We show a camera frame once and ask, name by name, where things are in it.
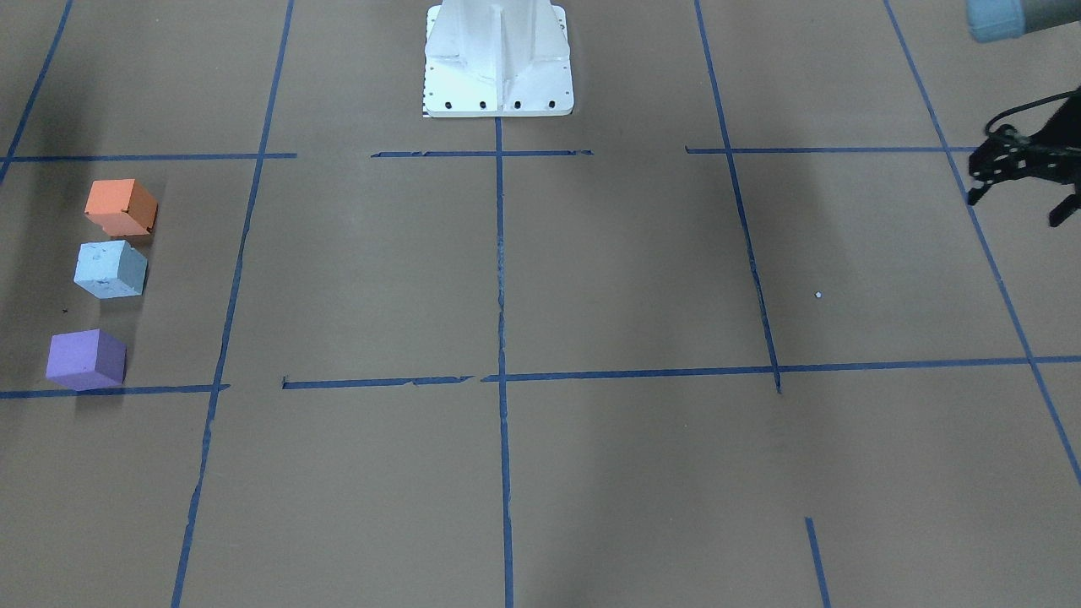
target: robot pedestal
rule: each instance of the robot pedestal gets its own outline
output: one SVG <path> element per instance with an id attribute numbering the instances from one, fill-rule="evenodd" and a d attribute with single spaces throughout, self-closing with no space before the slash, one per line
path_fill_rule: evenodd
<path id="1" fill-rule="evenodd" d="M 565 116 L 574 108 L 566 13 L 549 0 L 443 0 L 427 25 L 425 115 Z"/>

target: blue painter's tape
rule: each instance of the blue painter's tape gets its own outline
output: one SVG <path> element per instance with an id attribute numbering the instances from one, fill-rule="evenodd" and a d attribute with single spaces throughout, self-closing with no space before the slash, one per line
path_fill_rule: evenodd
<path id="1" fill-rule="evenodd" d="M 248 233 L 252 227 L 252 213 L 255 211 L 255 200 L 258 196 L 259 180 L 263 175 L 263 162 L 266 158 L 267 142 L 270 138 L 270 124 L 273 119 L 275 100 L 278 95 L 278 83 L 281 81 L 281 69 L 285 63 L 285 45 L 289 42 L 289 29 L 293 19 L 293 2 L 285 5 L 285 23 L 281 30 L 281 42 L 278 45 L 278 60 L 275 63 L 273 79 L 270 82 L 270 94 L 267 98 L 266 115 L 263 119 L 263 135 L 259 140 L 259 153 L 255 160 L 255 171 L 252 175 L 252 188 L 248 196 L 248 211 L 244 214 L 244 226 L 240 234 L 240 246 L 237 251 L 237 264 L 232 273 L 232 289 L 229 292 L 229 304 L 225 313 L 225 325 L 222 328 L 222 351 L 214 369 L 214 385 L 206 404 L 206 422 L 203 425 L 202 450 L 199 460 L 199 477 L 195 491 L 188 503 L 188 521 L 184 528 L 184 541 L 181 544 L 181 557 L 176 566 L 176 580 L 173 583 L 171 608 L 181 608 L 181 597 L 184 594 L 184 579 L 188 570 L 188 557 L 191 555 L 191 541 L 195 537 L 196 519 L 199 515 L 199 501 L 202 498 L 202 485 L 206 476 L 206 460 L 210 457 L 211 431 L 214 417 L 217 414 L 217 401 L 221 395 L 222 379 L 225 374 L 225 360 L 229 352 L 229 338 L 232 332 L 233 315 L 237 310 L 237 296 L 240 293 L 240 278 L 244 267 L 244 248 L 248 243 Z"/>
<path id="2" fill-rule="evenodd" d="M 1058 357 L 1037 357 L 1038 364 L 1081 364 L 1081 355 L 1064 355 Z"/>
<path id="3" fill-rule="evenodd" d="M 871 361 L 864 364 L 812 364 L 803 366 L 780 366 L 788 373 L 814 371 L 867 371 L 894 369 L 935 369 L 935 368 L 975 368 L 987 366 L 1024 366 L 1028 359 L 1024 357 L 1003 357 L 998 359 L 938 359 L 927 361 Z"/>
<path id="4" fill-rule="evenodd" d="M 702 37 L 702 50 L 706 54 L 706 69 L 709 72 L 709 83 L 713 91 L 713 104 L 717 106 L 717 121 L 721 128 L 721 140 L 724 142 L 725 155 L 729 161 L 729 175 L 732 177 L 732 191 L 736 199 L 736 210 L 739 212 L 739 225 L 743 227 L 744 240 L 747 242 L 747 259 L 750 262 L 751 278 L 755 279 L 755 291 L 758 293 L 758 307 L 762 315 L 762 331 L 765 334 L 765 347 L 770 354 L 770 365 L 773 366 L 773 382 L 777 393 L 782 392 L 780 367 L 777 364 L 777 351 L 773 344 L 773 330 L 770 328 L 770 314 L 765 307 L 765 294 L 762 281 L 758 275 L 758 262 L 755 259 L 755 246 L 750 238 L 750 226 L 747 223 L 747 210 L 744 208 L 743 193 L 739 188 L 739 175 L 736 172 L 735 157 L 732 155 L 732 142 L 729 138 L 729 127 L 724 120 L 724 105 L 721 103 L 721 90 L 717 83 L 717 71 L 713 69 L 713 53 L 709 50 L 709 37 L 706 35 L 706 19 L 702 16 L 702 2 L 694 0 L 694 12 L 698 19 L 698 34 Z"/>
<path id="5" fill-rule="evenodd" d="M 818 551 L 818 536 L 814 531 L 814 519 L 804 517 L 808 528 L 808 540 L 811 542 L 811 557 L 814 559 L 814 571 L 818 578 L 818 594 L 822 595 L 822 608 L 831 608 L 829 586 L 826 584 L 826 570 L 822 566 L 822 553 Z"/>
<path id="6" fill-rule="evenodd" d="M 94 388 L 92 391 L 0 391 L 0 399 L 48 399 L 54 397 L 94 397 L 109 395 L 168 395 L 183 393 L 210 393 L 211 384 L 189 384 L 184 386 L 115 386 L 112 388 Z"/>
<path id="7" fill-rule="evenodd" d="M 268 153 L 267 159 L 294 159 L 296 153 Z M 256 160 L 258 153 L 243 154 L 123 154 L 105 156 L 16 156 L 12 163 L 44 163 L 44 162 L 137 162 L 162 160 Z"/>
<path id="8" fill-rule="evenodd" d="M 372 158 L 492 158 L 502 156 L 593 156 L 592 150 L 415 150 L 381 151 Z"/>
<path id="9" fill-rule="evenodd" d="M 515 544 L 510 523 L 510 433 L 507 426 L 507 281 L 504 230 L 503 119 L 495 119 L 495 240 L 499 326 L 499 471 L 503 480 L 503 591 L 505 608 L 515 608 Z"/>
<path id="10" fill-rule="evenodd" d="M 471 375 L 433 375 L 427 378 L 379 378 L 371 380 L 322 380 L 289 382 L 282 380 L 282 391 L 305 391 L 312 388 L 370 388 L 375 386 L 428 386 L 439 384 L 462 384 Z"/>
<path id="11" fill-rule="evenodd" d="M 772 373 L 771 366 L 748 366 L 732 368 L 685 368 L 685 369 L 652 369 L 652 370 L 613 370 L 613 371 L 565 371 L 540 373 L 508 373 L 507 382 L 538 382 L 552 380 L 618 380 L 625 378 L 688 378 L 695 375 L 744 375 L 756 373 Z M 481 382 L 497 382 L 497 374 L 481 379 Z"/>
<path id="12" fill-rule="evenodd" d="M 940 146 L 882 146 L 882 147 L 795 147 L 795 148 L 691 148 L 685 147 L 686 154 L 704 155 L 726 155 L 726 154 L 883 154 L 883 153 L 940 153 Z M 946 148 L 948 151 L 971 153 L 975 147 L 955 146 Z"/>

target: orange cube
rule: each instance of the orange cube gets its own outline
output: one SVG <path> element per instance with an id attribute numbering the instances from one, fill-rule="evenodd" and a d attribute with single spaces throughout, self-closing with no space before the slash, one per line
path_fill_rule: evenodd
<path id="1" fill-rule="evenodd" d="M 110 237 L 148 235 L 158 201 L 135 180 L 98 180 L 90 186 L 85 213 Z"/>

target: light blue cube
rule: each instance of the light blue cube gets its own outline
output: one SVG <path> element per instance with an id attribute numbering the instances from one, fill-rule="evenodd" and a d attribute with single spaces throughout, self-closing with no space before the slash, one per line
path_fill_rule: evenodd
<path id="1" fill-rule="evenodd" d="M 99 300 L 143 294 L 146 257 L 128 241 L 85 242 L 79 248 L 75 282 Z"/>

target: blue tape line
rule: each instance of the blue tape line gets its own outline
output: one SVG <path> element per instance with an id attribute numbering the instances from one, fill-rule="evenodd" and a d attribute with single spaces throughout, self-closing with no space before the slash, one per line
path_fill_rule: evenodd
<path id="1" fill-rule="evenodd" d="M 83 397 L 106 395 L 168 395 L 182 393 L 210 393 L 211 384 L 188 384 L 184 386 L 116 386 L 112 388 L 94 388 L 93 391 L 2 391 L 0 399 L 48 399 L 52 397 Z"/>
<path id="2" fill-rule="evenodd" d="M 71 14 L 72 2 L 74 0 L 67 0 L 64 3 L 64 12 L 61 14 L 61 23 L 56 26 L 56 34 L 53 35 L 53 42 L 49 45 L 49 52 L 45 53 L 45 61 L 41 64 L 41 70 L 38 71 L 38 79 L 34 82 L 30 98 L 26 101 L 26 107 L 23 108 L 23 116 L 19 117 L 18 127 L 15 128 L 15 136 L 12 137 L 11 146 L 8 147 L 8 156 L 4 158 L 3 164 L 0 164 L 0 184 L 3 183 L 4 176 L 8 175 L 8 168 L 11 167 L 11 161 L 15 156 L 15 150 L 18 148 L 18 143 L 23 140 L 23 132 L 26 131 L 26 123 L 30 119 L 30 111 L 34 110 L 34 103 L 38 101 L 38 94 L 41 93 L 41 85 L 45 82 L 45 74 L 49 71 L 49 66 L 53 63 L 56 48 L 61 44 L 61 36 L 64 35 L 64 27 L 67 25 L 68 15 Z"/>
<path id="3" fill-rule="evenodd" d="M 1081 355 L 1062 355 L 1057 357 L 1037 357 L 1038 364 L 1081 364 Z"/>
<path id="4" fill-rule="evenodd" d="M 1040 364 L 1081 364 L 1081 355 L 1037 357 Z M 813 373 L 828 371 L 873 371 L 898 369 L 951 369 L 1002 366 L 1027 366 L 1025 357 L 997 357 L 982 359 L 930 359 L 905 361 L 866 361 L 850 364 L 808 364 L 780 366 L 782 373 Z M 507 382 L 544 382 L 558 380 L 618 380 L 626 378 L 688 378 L 702 375 L 749 375 L 773 373 L 771 366 L 734 366 L 726 368 L 669 368 L 639 370 L 559 371 L 536 373 L 508 373 Z M 379 378 L 358 380 L 330 380 L 313 382 L 283 381 L 282 388 L 364 388 L 371 386 L 404 386 L 406 384 L 459 384 L 471 380 L 472 375 L 436 375 L 427 378 Z M 501 375 L 493 373 L 480 379 L 483 383 L 499 382 Z"/>
<path id="5" fill-rule="evenodd" d="M 897 15 L 893 12 L 893 6 L 890 4 L 890 0 L 882 0 L 885 6 L 886 14 L 890 15 L 890 23 L 893 24 L 893 30 L 897 35 L 897 40 L 900 42 L 900 49 L 905 53 L 905 58 L 908 61 L 908 67 L 912 71 L 912 77 L 916 79 L 916 84 L 920 90 L 920 95 L 923 97 L 923 103 L 927 107 L 927 114 L 931 116 L 931 122 L 934 124 L 935 133 L 938 134 L 938 142 L 942 144 L 943 149 L 949 148 L 949 144 L 946 142 L 946 134 L 943 131 L 942 124 L 938 122 L 938 115 L 935 113 L 934 106 L 931 104 L 931 96 L 927 94 L 927 89 L 923 84 L 923 79 L 920 78 L 920 71 L 916 68 L 916 61 L 912 58 L 912 53 L 908 48 L 908 43 L 905 41 L 905 35 L 900 31 L 900 25 L 897 23 Z M 957 162 L 953 160 L 953 155 L 946 153 L 946 160 L 949 161 L 950 169 L 953 172 L 953 180 L 957 182 L 957 187 L 961 191 L 961 196 L 966 199 L 967 194 L 964 187 L 964 180 L 961 177 L 961 171 L 957 168 Z M 991 274 L 995 275 L 995 282 L 999 286 L 999 292 L 1002 294 L 1002 301 L 1006 305 L 1006 310 L 1010 313 L 1010 320 L 1013 321 L 1014 330 L 1017 332 L 1017 338 L 1020 340 L 1022 347 L 1025 351 L 1025 358 L 1028 360 L 1029 367 L 1032 369 L 1032 376 L 1036 379 L 1036 384 L 1040 388 L 1040 394 L 1043 396 L 1043 404 L 1047 408 L 1047 413 L 1051 415 L 1051 421 L 1055 425 L 1055 432 L 1058 434 L 1058 440 L 1063 445 L 1063 449 L 1066 451 L 1066 459 L 1070 463 L 1070 467 L 1073 470 L 1073 477 L 1081 486 L 1081 464 L 1078 463 L 1077 454 L 1073 452 L 1073 446 L 1070 444 L 1069 437 L 1066 435 L 1066 428 L 1063 427 L 1062 420 L 1058 418 L 1058 410 L 1055 408 L 1055 402 L 1051 398 L 1051 392 L 1047 389 L 1046 383 L 1043 381 L 1043 374 L 1040 372 L 1040 366 L 1037 362 L 1036 357 L 1032 355 L 1032 348 L 1029 345 L 1028 338 L 1025 335 L 1025 330 L 1022 328 L 1020 318 L 1017 316 L 1017 310 L 1014 308 L 1013 300 L 1010 298 L 1010 292 L 1006 290 L 1006 283 L 1002 279 L 1002 274 L 999 272 L 999 265 L 995 261 L 995 255 L 991 253 L 991 247 L 987 242 L 987 237 L 984 235 L 984 228 L 979 224 L 979 219 L 976 217 L 976 211 L 972 207 L 965 204 L 965 210 L 969 213 L 969 220 L 972 222 L 972 227 L 976 230 L 976 236 L 979 238 L 979 246 L 984 250 L 984 256 L 987 257 L 987 263 L 991 268 Z"/>
<path id="6" fill-rule="evenodd" d="M 19 162 L 132 162 L 141 160 L 256 160 L 258 153 L 249 154 L 121 154 L 104 156 L 16 156 Z M 270 153 L 263 158 L 296 158 L 296 153 Z"/>
<path id="7" fill-rule="evenodd" d="M 853 147 L 795 147 L 795 148 L 691 148 L 686 154 L 879 154 L 879 153 L 940 153 L 940 146 L 853 146 Z M 948 151 L 971 153 L 975 147 L 946 148 Z"/>
<path id="8" fill-rule="evenodd" d="M 743 375 L 756 373 L 772 373 L 770 366 L 748 366 L 732 368 L 685 368 L 685 369 L 649 369 L 649 370 L 613 370 L 613 371 L 565 371 L 540 373 L 509 373 L 507 382 L 536 382 L 550 380 L 616 380 L 624 378 L 685 378 L 694 375 Z M 481 382 L 496 382 L 498 374 L 481 379 Z"/>
<path id="9" fill-rule="evenodd" d="M 515 550 L 510 526 L 510 437 L 507 428 L 506 240 L 504 238 L 503 119 L 495 119 L 495 237 L 499 290 L 499 470 L 503 477 L 503 592 L 515 608 Z"/>
<path id="10" fill-rule="evenodd" d="M 814 532 L 814 519 L 804 517 L 808 528 L 808 540 L 811 541 L 811 557 L 814 558 L 814 571 L 818 577 L 818 593 L 822 595 L 822 608 L 830 608 L 829 587 L 826 585 L 826 570 L 822 567 L 822 553 L 818 551 L 818 536 Z"/>
<path id="11" fill-rule="evenodd" d="M 937 359 L 927 361 L 872 361 L 865 364 L 812 364 L 804 366 L 780 366 L 780 370 L 786 373 L 800 373 L 813 371 L 977 368 L 990 366 L 1023 366 L 1026 364 L 1028 364 L 1028 359 L 1024 357 L 1002 357 L 991 359 Z"/>
<path id="12" fill-rule="evenodd" d="M 709 50 L 709 37 L 706 36 L 706 19 L 702 16 L 702 2 L 694 0 L 694 12 L 698 18 L 698 34 L 702 36 L 702 50 L 706 54 L 706 69 L 709 71 L 709 83 L 713 90 L 713 104 L 717 106 L 717 121 L 721 127 L 721 140 L 724 142 L 724 155 L 729 161 L 729 175 L 732 177 L 732 190 L 736 198 L 736 209 L 739 211 L 739 225 L 743 226 L 744 239 L 747 241 L 747 259 L 750 261 L 750 274 L 755 279 L 755 291 L 758 292 L 758 307 L 762 314 L 762 331 L 765 333 L 765 346 L 770 352 L 770 365 L 773 366 L 773 382 L 780 388 L 780 368 L 777 365 L 777 352 L 773 344 L 773 331 L 770 329 L 770 315 L 765 308 L 765 295 L 762 293 L 762 281 L 758 276 L 758 262 L 755 260 L 755 246 L 750 238 L 750 226 L 747 224 L 747 211 L 744 209 L 743 193 L 739 189 L 739 176 L 736 173 L 736 161 L 732 155 L 732 142 L 729 140 L 729 127 L 724 120 L 724 106 L 721 103 L 721 90 L 717 84 L 717 72 L 713 69 L 713 53 Z"/>
<path id="13" fill-rule="evenodd" d="M 270 95 L 267 100 L 266 116 L 263 119 L 263 135 L 259 140 L 259 156 L 255 160 L 255 173 L 252 176 L 252 189 L 248 197 L 248 211 L 244 215 L 244 228 L 240 235 L 240 247 L 237 252 L 237 265 L 232 273 L 232 289 L 229 292 L 229 306 L 225 314 L 225 326 L 222 329 L 222 352 L 217 358 L 217 366 L 214 369 L 214 386 L 210 393 L 210 401 L 206 406 L 206 423 L 203 426 L 202 453 L 199 462 L 199 479 L 196 481 L 196 489 L 191 493 L 191 502 L 188 505 L 188 523 L 184 529 L 184 543 L 181 546 L 181 559 L 176 567 L 176 582 L 173 585 L 172 608 L 179 608 L 181 596 L 184 593 L 184 577 L 188 569 L 188 556 L 191 554 L 191 539 L 195 536 L 196 517 L 199 514 L 199 500 L 202 497 L 203 479 L 206 475 L 206 459 L 210 455 L 211 426 L 217 413 L 217 399 L 221 394 L 222 376 L 225 374 L 225 360 L 229 351 L 229 336 L 232 332 L 233 315 L 237 310 L 237 295 L 240 292 L 240 277 L 244 266 L 244 247 L 248 242 L 248 233 L 252 227 L 252 213 L 255 210 L 255 199 L 258 196 L 259 180 L 263 175 L 263 160 L 267 151 L 267 141 L 270 138 L 270 123 L 273 118 L 275 98 L 278 95 L 278 82 L 281 80 L 281 68 L 285 62 L 285 44 L 289 41 L 289 27 L 293 19 L 293 1 L 289 0 L 285 5 L 285 24 L 281 30 L 281 42 L 278 45 L 278 61 L 275 64 L 273 80 L 270 84 Z"/>
<path id="14" fill-rule="evenodd" d="M 428 150 L 382 151 L 372 158 L 494 158 L 496 156 L 593 156 L 592 150 Z"/>
<path id="15" fill-rule="evenodd" d="M 1081 357 L 1057 357 L 1059 362 L 1081 362 Z M 1023 366 L 1024 357 L 1002 357 L 988 359 L 937 359 L 926 361 L 869 361 L 853 364 L 811 364 L 801 366 L 779 366 L 782 373 L 808 373 L 819 371 L 869 371 L 895 369 L 938 369 L 973 368 L 990 366 Z M 696 375 L 747 375 L 772 373 L 772 366 L 740 366 L 729 368 L 675 368 L 612 371 L 564 371 L 507 374 L 508 382 L 537 382 L 552 380 L 616 380 L 623 378 L 685 378 Z M 488 375 L 481 382 L 496 382 L 498 374 Z"/>
<path id="16" fill-rule="evenodd" d="M 433 375 L 428 378 L 382 378 L 372 380 L 323 380 L 310 382 L 288 382 L 282 380 L 282 391 L 305 391 L 309 388 L 368 388 L 373 386 L 428 386 L 435 384 L 462 384 L 471 375 Z"/>

